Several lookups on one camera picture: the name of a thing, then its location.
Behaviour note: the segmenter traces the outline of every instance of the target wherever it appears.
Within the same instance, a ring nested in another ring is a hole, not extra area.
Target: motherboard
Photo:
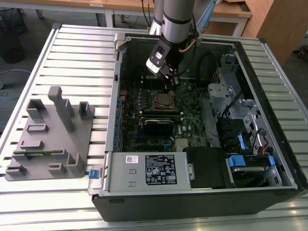
[[[123,151],[182,152],[187,146],[207,146],[202,90],[189,80],[165,90],[162,79],[154,76],[122,81]]]

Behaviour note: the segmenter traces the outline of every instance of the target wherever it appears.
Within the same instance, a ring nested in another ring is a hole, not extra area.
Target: blue cable
[[[19,99],[19,97],[17,97],[17,98],[7,98],[7,97],[0,96],[0,99],[4,99],[4,100],[17,100],[17,99]]]
[[[26,72],[26,73],[28,73],[29,75],[31,74],[31,72],[30,72],[30,71],[27,71],[27,70],[23,70],[23,69],[13,69],[13,70],[4,71],[4,72],[0,73],[0,75],[3,75],[3,74],[8,73],[8,72]]]

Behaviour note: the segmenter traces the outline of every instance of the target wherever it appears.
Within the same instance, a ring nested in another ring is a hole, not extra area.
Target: barcode sticker
[[[126,156],[126,163],[127,164],[137,164],[138,163],[138,156],[137,155],[127,155]]]
[[[103,7],[103,4],[92,4],[92,3],[90,3],[90,6]]]

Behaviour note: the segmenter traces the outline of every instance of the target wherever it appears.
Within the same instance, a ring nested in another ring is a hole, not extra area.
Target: metal bracket
[[[122,45],[126,42],[126,34],[125,33],[116,33],[115,34],[115,52],[119,52],[122,49]]]
[[[103,165],[94,165],[91,170],[99,171],[98,179],[92,179],[89,177],[88,184],[88,194],[96,195],[100,193],[101,188],[103,187]]]
[[[201,31],[200,30],[197,30],[198,31],[198,34],[199,34],[199,36],[198,36],[198,38],[197,38],[197,47],[200,47],[201,46],[201,44],[202,44],[202,38],[203,38],[203,35],[202,35],[202,33],[201,33]]]
[[[194,180],[194,170],[193,170],[193,164],[188,164],[187,165],[187,169],[188,169],[188,176],[190,180]]]

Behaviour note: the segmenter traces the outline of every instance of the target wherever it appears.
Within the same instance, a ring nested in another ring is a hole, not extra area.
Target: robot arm
[[[213,3],[215,5],[216,0],[210,1],[211,3],[202,15],[202,20],[201,18],[198,20],[202,24],[209,21],[214,9],[212,5]],[[159,22],[162,24],[162,33],[146,65],[155,75],[164,78],[166,89],[174,88],[180,84],[179,76],[184,72],[178,72],[179,64],[183,59],[184,53],[193,45],[196,46],[198,33],[196,32],[196,24],[193,19],[194,4],[195,0],[155,1],[154,22],[151,26],[150,34],[159,34],[159,30],[155,26],[155,24],[159,25]],[[194,22],[194,30],[190,33],[192,21]]]

